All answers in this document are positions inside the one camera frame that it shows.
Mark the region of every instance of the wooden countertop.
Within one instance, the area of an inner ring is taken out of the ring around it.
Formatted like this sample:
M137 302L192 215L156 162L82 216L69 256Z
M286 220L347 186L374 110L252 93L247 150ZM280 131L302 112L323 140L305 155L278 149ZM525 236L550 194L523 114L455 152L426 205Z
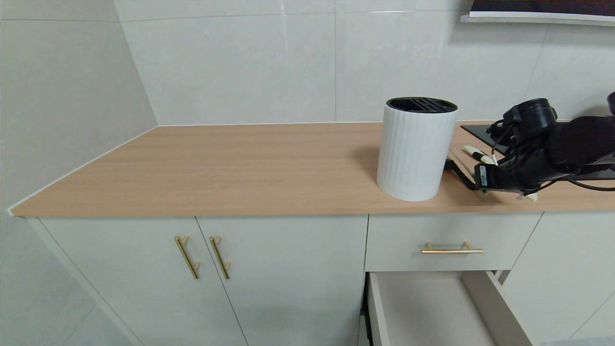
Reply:
M376 184L380 131L380 123L158 127L11 211L78 217L615 209L614 195L567 182L541 191L538 202L517 201L513 193L469 191L450 172L436 197L401 201ZM473 167L459 150L467 144L488 147L456 129L451 147Z

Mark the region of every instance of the gold handle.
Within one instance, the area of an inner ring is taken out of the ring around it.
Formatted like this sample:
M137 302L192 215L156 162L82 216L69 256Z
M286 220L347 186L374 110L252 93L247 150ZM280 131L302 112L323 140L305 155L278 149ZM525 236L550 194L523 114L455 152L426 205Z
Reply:
M188 236L185 236L183 239L180 239L180 237L176 236L175 243L177 244L177 247L180 248L181 255L184 257L184 260L186 260L186 264L188 265L188 268L190 268L192 277L194 277L195 280L198 280L199 275L196 273L196 270L200 266L200 260L196 261L196 263L192 265L190 258L188 258L188 254L186 253L186 249L184 249L184 244L186 244L188 239Z
M467 241L463 242L465 249L434 249L431 246L431 242L428 241L425 246L427 249L421 250L422 254L484 254L483 249L474 249Z
M216 253L216 258L218 259L218 263L220 263L220 268L222 268L222 274L224 274L224 278L225 279L229 279L229 272L228 269L231 266L230 262L224 262L222 260L222 257L220 257L220 250L218 250L218 244L220 244L220 240L222 240L221 236L217 236L216 238L214 237L209 237L209 241L212 244L213 247L213 251Z

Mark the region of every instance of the wall tile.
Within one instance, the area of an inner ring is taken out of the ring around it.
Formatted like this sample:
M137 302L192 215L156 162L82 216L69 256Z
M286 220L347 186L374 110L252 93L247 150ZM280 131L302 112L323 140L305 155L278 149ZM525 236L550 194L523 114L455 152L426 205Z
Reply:
M335 120L334 15L123 23L160 125Z
M8 19L118 21L113 0L2 0Z
M64 346L131 346L103 310L95 307Z
M428 96L459 119L499 119L523 101L546 25L460 24L459 12L340 14L338 121L380 121L387 99Z
M549 25L526 99L545 97L560 118L608 115L615 91L615 28Z
M2 205L156 126L119 23L11 20L2 48Z
M114 0L122 22L228 15L332 13L334 0Z
M0 345L63 345L94 300L27 221L0 214Z
M338 12L470 10L473 0L336 0Z

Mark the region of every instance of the open drawer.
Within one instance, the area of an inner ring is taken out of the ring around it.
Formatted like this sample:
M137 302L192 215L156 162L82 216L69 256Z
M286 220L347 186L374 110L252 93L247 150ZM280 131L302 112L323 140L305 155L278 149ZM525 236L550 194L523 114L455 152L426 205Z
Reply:
M538 345L491 272L373 272L368 280L374 346Z

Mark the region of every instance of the cabinet drawer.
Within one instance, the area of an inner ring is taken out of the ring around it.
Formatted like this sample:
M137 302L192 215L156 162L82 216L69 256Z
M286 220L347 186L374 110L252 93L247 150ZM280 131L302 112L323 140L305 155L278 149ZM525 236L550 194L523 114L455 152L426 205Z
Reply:
M366 272L435 272L511 269L541 213L371 215ZM464 242L481 254L423 254L461 249Z
M490 272L370 273L374 346L531 346Z

